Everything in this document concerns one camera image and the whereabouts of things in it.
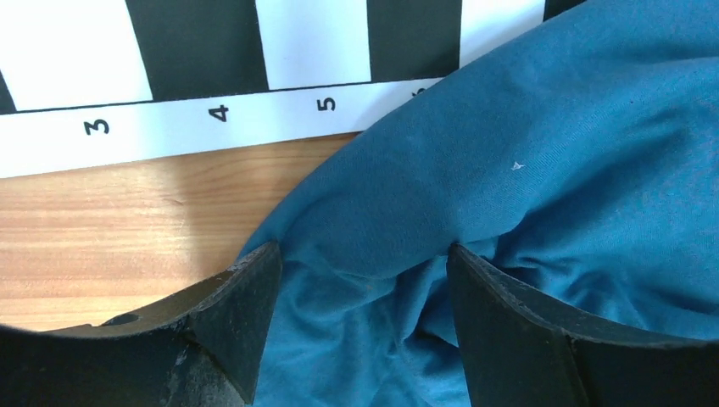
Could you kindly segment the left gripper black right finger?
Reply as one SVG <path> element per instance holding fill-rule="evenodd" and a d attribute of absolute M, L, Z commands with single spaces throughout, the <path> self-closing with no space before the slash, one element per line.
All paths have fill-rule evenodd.
<path fill-rule="evenodd" d="M 718 344 L 565 304 L 467 248 L 449 250 L 454 325 L 474 406 L 715 406 Z"/>

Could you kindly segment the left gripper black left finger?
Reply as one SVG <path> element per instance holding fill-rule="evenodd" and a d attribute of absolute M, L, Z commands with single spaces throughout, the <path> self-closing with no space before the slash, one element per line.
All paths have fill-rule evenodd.
<path fill-rule="evenodd" d="M 246 406 L 281 280 L 270 242 L 100 326 L 1 329 L 4 406 Z"/>

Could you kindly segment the blue shirt garment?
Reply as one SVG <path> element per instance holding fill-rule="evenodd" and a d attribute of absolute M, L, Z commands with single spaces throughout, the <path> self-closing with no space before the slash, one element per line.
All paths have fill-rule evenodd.
<path fill-rule="evenodd" d="M 717 338 L 717 2 L 559 14 L 330 157 L 246 250 L 271 239 L 258 406 L 467 406 L 453 243 L 604 318 Z"/>

